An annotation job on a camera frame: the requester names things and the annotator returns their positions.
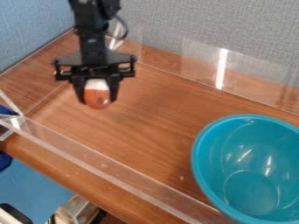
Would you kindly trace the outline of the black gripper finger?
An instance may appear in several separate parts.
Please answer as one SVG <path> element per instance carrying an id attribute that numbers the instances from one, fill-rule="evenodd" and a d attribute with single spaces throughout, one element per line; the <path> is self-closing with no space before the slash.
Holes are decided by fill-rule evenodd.
<path id="1" fill-rule="evenodd" d="M 74 93 L 80 103 L 85 103 L 84 100 L 84 88 L 85 88 L 85 81 L 84 80 L 74 80 L 72 82 Z"/>
<path id="2" fill-rule="evenodd" d="M 106 84 L 109 87 L 109 99 L 112 102 L 117 100 L 117 92 L 120 87 L 120 77 L 118 76 L 110 76 L 106 78 Z"/>

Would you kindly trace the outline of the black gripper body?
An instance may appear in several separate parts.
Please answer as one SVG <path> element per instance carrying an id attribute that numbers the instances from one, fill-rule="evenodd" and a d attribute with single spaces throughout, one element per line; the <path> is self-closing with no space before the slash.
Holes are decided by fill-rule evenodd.
<path id="1" fill-rule="evenodd" d="M 134 63 L 134 55 L 112 50 L 106 50 L 100 57 L 88 60 L 82 59 L 80 52 L 74 52 L 53 60 L 53 76 L 57 81 L 72 81 L 73 76 L 85 79 L 108 79 L 118 75 L 122 80 L 136 76 Z"/>

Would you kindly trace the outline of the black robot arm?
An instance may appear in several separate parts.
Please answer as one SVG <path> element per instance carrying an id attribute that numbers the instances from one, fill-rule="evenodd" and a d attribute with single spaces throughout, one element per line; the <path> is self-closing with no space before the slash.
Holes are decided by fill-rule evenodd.
<path id="1" fill-rule="evenodd" d="M 74 16 L 78 51 L 53 60 L 54 79 L 73 85 L 78 102 L 105 109 L 117 99 L 120 81 L 136 76 L 136 56 L 106 47 L 108 21 L 116 19 L 120 0 L 68 0 Z"/>

